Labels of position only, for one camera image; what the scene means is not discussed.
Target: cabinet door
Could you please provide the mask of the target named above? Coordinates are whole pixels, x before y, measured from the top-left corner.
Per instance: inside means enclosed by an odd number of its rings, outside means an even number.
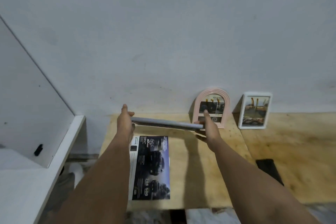
[[[0,169],[48,167],[73,118],[0,19]]]

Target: arch-shaped photo frame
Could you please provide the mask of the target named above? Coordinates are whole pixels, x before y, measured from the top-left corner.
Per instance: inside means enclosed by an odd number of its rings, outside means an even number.
[[[225,128],[225,122],[230,114],[230,98],[221,88],[203,90],[195,100],[192,122],[204,119],[204,110],[207,109],[211,119],[218,128]]]

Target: car brochure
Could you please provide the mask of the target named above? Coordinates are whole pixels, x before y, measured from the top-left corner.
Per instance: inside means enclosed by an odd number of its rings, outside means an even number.
[[[167,136],[134,136],[130,164],[128,200],[170,199]]]

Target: hand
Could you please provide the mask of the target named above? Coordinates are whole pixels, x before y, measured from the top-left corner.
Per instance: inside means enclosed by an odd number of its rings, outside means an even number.
[[[217,125],[211,120],[208,110],[204,110],[205,121],[196,121],[195,124],[205,124],[205,131],[197,130],[196,133],[202,135],[196,135],[196,138],[206,142],[210,150],[215,152],[218,144],[223,142],[219,133]]]
[[[131,142],[132,135],[135,129],[135,124],[132,123],[131,117],[134,115],[134,112],[127,111],[127,105],[124,104],[123,108],[121,109],[121,114],[118,116],[117,119],[117,134],[126,136]]]

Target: picture frame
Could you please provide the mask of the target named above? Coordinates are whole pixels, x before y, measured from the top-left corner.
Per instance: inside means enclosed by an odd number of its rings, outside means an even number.
[[[273,95],[269,92],[245,92],[241,103],[238,128],[266,128]]]
[[[207,109],[211,119],[218,128],[225,128],[230,114],[229,95],[221,88],[203,90],[195,99],[192,122],[204,119],[204,110]]]

